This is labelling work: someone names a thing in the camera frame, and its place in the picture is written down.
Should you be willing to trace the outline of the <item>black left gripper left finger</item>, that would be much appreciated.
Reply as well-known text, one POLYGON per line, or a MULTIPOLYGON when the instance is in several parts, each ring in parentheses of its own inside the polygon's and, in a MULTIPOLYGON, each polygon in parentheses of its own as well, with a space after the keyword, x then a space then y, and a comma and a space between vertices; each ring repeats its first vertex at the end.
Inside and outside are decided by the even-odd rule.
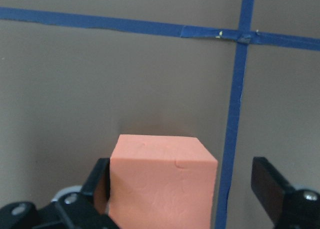
POLYGON ((30 201, 13 202, 0 209, 2 229, 116 229, 107 215, 110 198, 110 159, 97 160, 86 182, 65 189, 45 207, 30 201))

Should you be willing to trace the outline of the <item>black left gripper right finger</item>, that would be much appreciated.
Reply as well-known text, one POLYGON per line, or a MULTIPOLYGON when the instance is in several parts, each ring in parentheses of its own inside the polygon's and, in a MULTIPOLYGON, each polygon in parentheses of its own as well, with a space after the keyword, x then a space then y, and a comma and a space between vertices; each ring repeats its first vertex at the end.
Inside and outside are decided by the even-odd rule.
POLYGON ((295 188, 265 157, 254 157, 251 189, 275 229, 318 229, 320 194, 295 188))

